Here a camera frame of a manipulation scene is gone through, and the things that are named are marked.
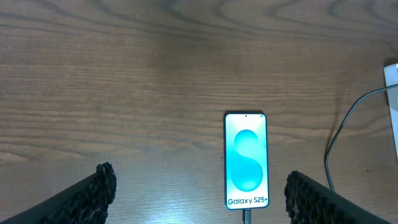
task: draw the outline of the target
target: white object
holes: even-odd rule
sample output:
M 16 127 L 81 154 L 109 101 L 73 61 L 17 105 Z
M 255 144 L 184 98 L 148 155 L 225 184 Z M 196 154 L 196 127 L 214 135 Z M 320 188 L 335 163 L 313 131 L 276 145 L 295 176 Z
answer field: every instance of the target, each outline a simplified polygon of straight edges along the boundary
M 384 67 L 386 86 L 398 84 L 398 63 Z M 394 142 L 398 159 L 398 88 L 387 90 Z

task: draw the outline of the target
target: smartphone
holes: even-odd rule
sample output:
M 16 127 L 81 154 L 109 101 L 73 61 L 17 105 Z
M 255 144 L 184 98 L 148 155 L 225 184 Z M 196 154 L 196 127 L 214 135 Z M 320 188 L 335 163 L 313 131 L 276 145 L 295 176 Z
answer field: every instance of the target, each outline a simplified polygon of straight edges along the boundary
M 269 205 L 267 117 L 262 111 L 224 114 L 225 204 L 228 209 Z

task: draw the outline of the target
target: usb cable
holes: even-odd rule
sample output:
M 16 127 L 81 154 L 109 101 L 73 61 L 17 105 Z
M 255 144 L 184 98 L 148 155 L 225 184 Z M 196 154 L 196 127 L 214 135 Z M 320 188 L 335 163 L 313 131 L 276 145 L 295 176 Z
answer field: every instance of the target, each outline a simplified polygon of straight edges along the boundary
M 243 210 L 243 224 L 251 224 L 251 211 L 250 211 L 250 209 Z

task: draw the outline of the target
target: wooden table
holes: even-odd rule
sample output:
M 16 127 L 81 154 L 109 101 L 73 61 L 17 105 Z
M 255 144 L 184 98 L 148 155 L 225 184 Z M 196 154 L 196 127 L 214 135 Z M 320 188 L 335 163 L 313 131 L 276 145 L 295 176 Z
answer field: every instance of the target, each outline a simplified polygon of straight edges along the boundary
M 0 220 L 110 161 L 107 223 L 241 223 L 224 206 L 223 113 L 268 116 L 271 205 L 289 223 L 299 170 L 327 185 L 328 138 L 384 86 L 397 1 L 2 0 Z M 398 223 L 385 94 L 363 101 L 330 159 L 336 191 Z

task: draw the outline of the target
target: textured rubber pad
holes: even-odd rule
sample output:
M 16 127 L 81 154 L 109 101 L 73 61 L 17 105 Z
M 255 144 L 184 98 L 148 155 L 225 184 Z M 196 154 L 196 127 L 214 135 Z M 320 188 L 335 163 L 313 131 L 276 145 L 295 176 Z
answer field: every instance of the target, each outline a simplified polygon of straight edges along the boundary
M 0 224 L 104 224 L 115 193 L 116 176 L 106 162 L 95 174 Z
M 287 178 L 285 196 L 291 223 L 388 223 L 297 171 Z

